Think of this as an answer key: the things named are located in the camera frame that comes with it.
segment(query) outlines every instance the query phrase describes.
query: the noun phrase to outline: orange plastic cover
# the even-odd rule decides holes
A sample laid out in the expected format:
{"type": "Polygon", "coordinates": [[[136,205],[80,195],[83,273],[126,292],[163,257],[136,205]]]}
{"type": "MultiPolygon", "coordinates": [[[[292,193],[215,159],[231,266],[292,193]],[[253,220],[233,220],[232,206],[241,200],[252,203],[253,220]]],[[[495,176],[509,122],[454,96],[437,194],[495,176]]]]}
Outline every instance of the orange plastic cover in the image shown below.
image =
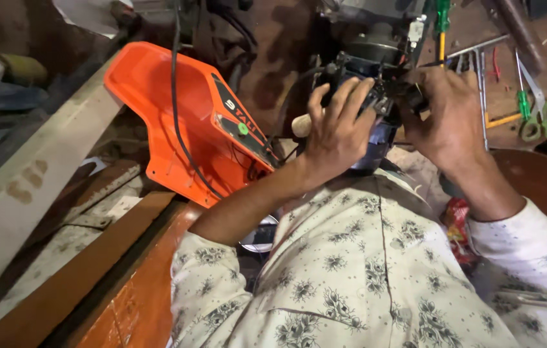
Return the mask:
{"type": "MultiPolygon", "coordinates": [[[[219,198],[193,170],[174,131],[171,62],[172,52],[165,48],[130,43],[112,62],[104,82],[146,123],[151,153],[147,176],[209,208],[219,198]]],[[[181,138],[211,186],[227,196],[248,185],[252,162],[258,171],[273,171],[275,156],[262,151],[265,135],[219,72],[178,54],[176,74],[181,138]],[[239,124],[245,125],[243,132],[239,124]]]]}

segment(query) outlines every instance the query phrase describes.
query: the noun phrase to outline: shirt sleeve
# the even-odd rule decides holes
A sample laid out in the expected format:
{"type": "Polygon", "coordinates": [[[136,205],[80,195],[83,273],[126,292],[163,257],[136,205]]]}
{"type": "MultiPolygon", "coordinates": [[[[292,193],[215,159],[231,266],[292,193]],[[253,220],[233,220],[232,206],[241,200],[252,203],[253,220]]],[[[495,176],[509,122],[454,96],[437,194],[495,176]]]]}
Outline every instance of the shirt sleeve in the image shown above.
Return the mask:
{"type": "Polygon", "coordinates": [[[471,243],[479,255],[503,270],[504,287],[547,292],[547,217],[526,201],[525,208],[511,218],[470,220],[471,243]]]}
{"type": "Polygon", "coordinates": [[[190,232],[174,254],[171,278],[172,347],[225,340],[230,330],[220,327],[234,326],[229,321],[236,321],[252,298],[244,290],[236,250],[190,232]]]}

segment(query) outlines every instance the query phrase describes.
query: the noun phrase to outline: hand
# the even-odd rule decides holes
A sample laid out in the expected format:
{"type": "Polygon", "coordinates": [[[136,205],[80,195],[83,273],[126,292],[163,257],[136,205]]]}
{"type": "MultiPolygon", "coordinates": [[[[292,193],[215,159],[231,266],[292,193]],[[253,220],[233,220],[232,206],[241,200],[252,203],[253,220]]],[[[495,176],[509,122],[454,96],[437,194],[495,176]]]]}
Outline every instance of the hand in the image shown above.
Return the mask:
{"type": "Polygon", "coordinates": [[[442,67],[431,67],[413,75],[423,86],[431,114],[422,121],[402,108],[407,140],[450,178],[490,161],[484,148],[475,73],[467,71],[458,76],[442,67]]]}
{"type": "Polygon", "coordinates": [[[366,108],[358,118],[357,113],[372,86],[373,79],[360,82],[351,78],[340,86],[325,109],[320,102],[329,84],[312,92],[308,102],[312,129],[306,150],[296,159],[296,165],[303,168],[304,191],[344,173],[366,154],[377,114],[373,108],[366,108]]]}

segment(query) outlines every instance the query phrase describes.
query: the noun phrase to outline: metal pipe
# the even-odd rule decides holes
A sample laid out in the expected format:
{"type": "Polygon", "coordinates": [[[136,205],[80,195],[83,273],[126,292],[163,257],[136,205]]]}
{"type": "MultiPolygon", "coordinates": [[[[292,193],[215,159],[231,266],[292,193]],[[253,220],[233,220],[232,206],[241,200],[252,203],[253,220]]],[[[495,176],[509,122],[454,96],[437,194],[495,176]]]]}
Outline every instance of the metal pipe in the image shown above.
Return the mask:
{"type": "Polygon", "coordinates": [[[461,54],[464,54],[464,53],[467,53],[467,52],[477,52],[480,48],[484,48],[484,47],[490,46],[492,44],[498,44],[501,41],[504,41],[504,40],[508,39],[509,37],[510,37],[510,34],[505,34],[505,35],[502,35],[502,36],[497,37],[497,38],[492,38],[492,39],[490,39],[488,41],[485,41],[483,43],[476,44],[475,46],[471,46],[469,48],[463,48],[460,51],[456,51],[452,54],[448,54],[447,59],[460,56],[461,54]]]}
{"type": "Polygon", "coordinates": [[[521,50],[526,67],[539,74],[546,67],[546,53],[522,5],[518,0],[495,0],[495,4],[499,16],[503,18],[521,50]]]}

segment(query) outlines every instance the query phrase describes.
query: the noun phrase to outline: motorcycle engine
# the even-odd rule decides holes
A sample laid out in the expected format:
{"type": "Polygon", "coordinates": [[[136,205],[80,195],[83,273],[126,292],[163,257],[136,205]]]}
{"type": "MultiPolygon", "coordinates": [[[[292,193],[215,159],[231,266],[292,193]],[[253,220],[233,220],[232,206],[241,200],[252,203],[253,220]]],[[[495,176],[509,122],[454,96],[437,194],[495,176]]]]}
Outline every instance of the motorcycle engine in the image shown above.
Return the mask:
{"type": "Polygon", "coordinates": [[[395,99],[409,92],[401,78],[415,67],[428,28],[429,11],[425,0],[322,0],[320,18],[329,22],[332,39],[340,50],[319,63],[327,66],[326,73],[316,79],[316,85],[330,83],[332,88],[323,100],[328,105],[340,84],[351,77],[372,77],[376,83],[362,108],[373,105],[384,117],[370,135],[366,155],[351,169],[360,173],[376,170],[393,146],[401,126],[395,99]]]}

